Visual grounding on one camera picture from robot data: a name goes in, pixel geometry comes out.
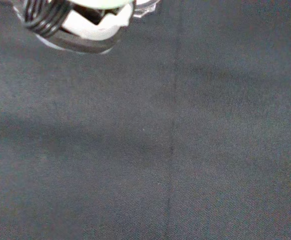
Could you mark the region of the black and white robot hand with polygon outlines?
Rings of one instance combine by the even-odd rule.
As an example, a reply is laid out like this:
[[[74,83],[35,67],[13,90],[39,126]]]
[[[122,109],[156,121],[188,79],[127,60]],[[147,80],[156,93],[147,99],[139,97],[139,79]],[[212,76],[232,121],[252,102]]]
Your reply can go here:
[[[129,26],[134,0],[13,0],[22,26],[46,46],[70,52],[103,54]]]

